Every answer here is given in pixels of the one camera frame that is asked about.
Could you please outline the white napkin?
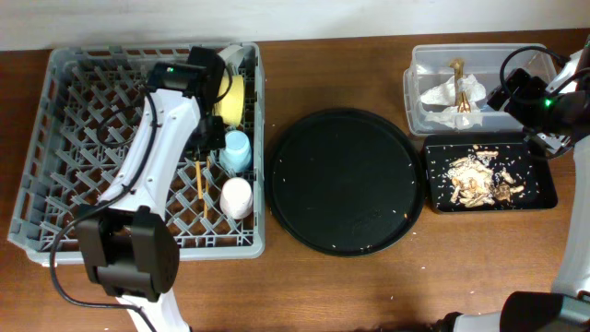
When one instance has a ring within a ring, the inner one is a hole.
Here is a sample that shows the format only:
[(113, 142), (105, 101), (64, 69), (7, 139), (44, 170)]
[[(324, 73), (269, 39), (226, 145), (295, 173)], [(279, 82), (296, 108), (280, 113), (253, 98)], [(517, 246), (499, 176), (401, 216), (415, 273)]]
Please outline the white napkin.
[(423, 105), (443, 106), (442, 111), (427, 111), (426, 120), (452, 129), (466, 130), (474, 125), (483, 125), (483, 116), (477, 106), (487, 96), (485, 87), (472, 74), (460, 80), (461, 88), (468, 98), (471, 113), (459, 113), (454, 103), (454, 76), (445, 83), (423, 92), (419, 100)]

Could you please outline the wooden chopstick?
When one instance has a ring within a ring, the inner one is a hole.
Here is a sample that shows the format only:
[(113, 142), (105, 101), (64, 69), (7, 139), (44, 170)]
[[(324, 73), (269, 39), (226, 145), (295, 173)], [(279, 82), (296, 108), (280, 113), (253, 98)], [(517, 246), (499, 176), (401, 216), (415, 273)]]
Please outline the wooden chopstick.
[(197, 185), (197, 197), (198, 199), (203, 199), (203, 185), (202, 185), (202, 173), (201, 173), (201, 164), (200, 161), (197, 160), (195, 162), (195, 178), (196, 178), (196, 185)]
[[(210, 158), (208, 156), (206, 157), (206, 169), (209, 172), (209, 169), (210, 169)], [(207, 194), (208, 195), (208, 191), (209, 191), (209, 181), (206, 178), (204, 194)], [(205, 219), (208, 219), (209, 204), (207, 203), (207, 201), (205, 199), (203, 199), (203, 200), (204, 200), (204, 218)]]

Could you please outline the pink plastic cup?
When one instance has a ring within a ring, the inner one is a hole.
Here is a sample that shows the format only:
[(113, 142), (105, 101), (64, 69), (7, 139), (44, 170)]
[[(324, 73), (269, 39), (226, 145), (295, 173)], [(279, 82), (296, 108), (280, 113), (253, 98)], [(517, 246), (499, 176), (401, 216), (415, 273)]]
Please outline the pink plastic cup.
[(219, 204), (226, 216), (244, 219), (253, 211), (253, 189), (243, 178), (230, 178), (222, 186)]

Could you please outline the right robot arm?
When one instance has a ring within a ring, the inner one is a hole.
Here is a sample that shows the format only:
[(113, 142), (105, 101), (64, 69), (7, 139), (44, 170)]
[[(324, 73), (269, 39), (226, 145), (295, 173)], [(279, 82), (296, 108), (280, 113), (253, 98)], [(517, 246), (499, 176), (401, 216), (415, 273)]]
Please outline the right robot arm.
[(534, 111), (512, 117), (527, 129), (570, 139), (575, 166), (575, 192), (565, 253), (550, 292), (516, 291), (499, 312), (469, 315), (449, 313), (430, 331), (587, 331), (589, 329), (589, 43), (577, 53), (577, 67), (562, 70), (541, 99), (522, 99), (506, 85), (509, 98)]

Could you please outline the grey round plate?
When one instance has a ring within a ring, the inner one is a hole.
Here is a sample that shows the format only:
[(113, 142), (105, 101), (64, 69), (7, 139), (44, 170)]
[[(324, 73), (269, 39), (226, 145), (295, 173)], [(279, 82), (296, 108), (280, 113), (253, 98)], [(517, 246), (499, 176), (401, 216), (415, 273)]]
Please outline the grey round plate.
[(221, 51), (218, 55), (222, 58), (232, 76), (239, 73), (239, 67), (244, 59), (244, 49), (238, 44), (231, 44)]

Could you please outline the food scraps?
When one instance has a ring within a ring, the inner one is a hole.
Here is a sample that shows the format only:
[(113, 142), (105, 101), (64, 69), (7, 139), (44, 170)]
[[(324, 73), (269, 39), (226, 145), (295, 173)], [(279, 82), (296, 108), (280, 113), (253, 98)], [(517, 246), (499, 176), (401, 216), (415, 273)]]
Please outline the food scraps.
[(449, 198), (452, 205), (463, 208), (494, 206), (511, 203), (513, 196), (523, 196), (525, 181), (507, 170), (514, 160), (504, 157), (499, 148), (473, 145), (467, 155), (448, 164), (444, 180), (453, 189)]

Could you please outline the blue plastic cup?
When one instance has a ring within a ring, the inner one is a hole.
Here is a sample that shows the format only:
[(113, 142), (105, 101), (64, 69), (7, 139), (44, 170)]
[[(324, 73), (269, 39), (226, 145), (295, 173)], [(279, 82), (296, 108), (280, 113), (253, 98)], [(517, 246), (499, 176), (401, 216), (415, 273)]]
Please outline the blue plastic cup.
[(225, 148), (219, 153), (219, 163), (226, 171), (244, 172), (252, 163), (250, 138), (242, 131), (232, 130), (225, 135)]

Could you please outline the yellow bowl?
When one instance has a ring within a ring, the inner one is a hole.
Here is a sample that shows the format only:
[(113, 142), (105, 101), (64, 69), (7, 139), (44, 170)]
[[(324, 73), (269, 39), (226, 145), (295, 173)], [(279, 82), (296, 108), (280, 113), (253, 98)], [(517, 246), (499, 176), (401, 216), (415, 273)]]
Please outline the yellow bowl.
[(226, 93), (225, 97), (214, 105), (214, 114), (220, 116), (225, 125), (238, 127), (242, 121), (244, 111), (245, 86), (242, 75), (232, 77), (230, 90), (227, 76), (222, 78), (218, 95)]

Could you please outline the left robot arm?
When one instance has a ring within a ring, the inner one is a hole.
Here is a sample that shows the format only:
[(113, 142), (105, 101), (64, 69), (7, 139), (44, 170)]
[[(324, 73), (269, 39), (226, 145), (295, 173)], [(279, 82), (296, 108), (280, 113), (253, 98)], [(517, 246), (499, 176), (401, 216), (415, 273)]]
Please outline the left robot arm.
[(88, 279), (115, 298), (139, 331), (187, 331), (172, 286), (180, 248), (164, 221), (171, 182), (186, 148), (222, 148), (213, 112), (229, 90), (224, 52), (191, 48), (183, 63), (157, 62), (142, 94), (143, 114), (123, 164), (94, 206), (82, 205), (74, 231)]

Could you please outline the gold foil wrapper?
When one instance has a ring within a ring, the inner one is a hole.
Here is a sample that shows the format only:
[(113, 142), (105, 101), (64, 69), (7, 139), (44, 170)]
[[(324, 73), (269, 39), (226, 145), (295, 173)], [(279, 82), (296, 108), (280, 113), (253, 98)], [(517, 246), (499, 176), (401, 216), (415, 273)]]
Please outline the gold foil wrapper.
[(449, 64), (454, 70), (454, 103), (459, 113), (471, 113), (468, 98), (460, 84), (460, 80), (464, 77), (464, 64), (465, 61), (461, 58), (455, 58)]

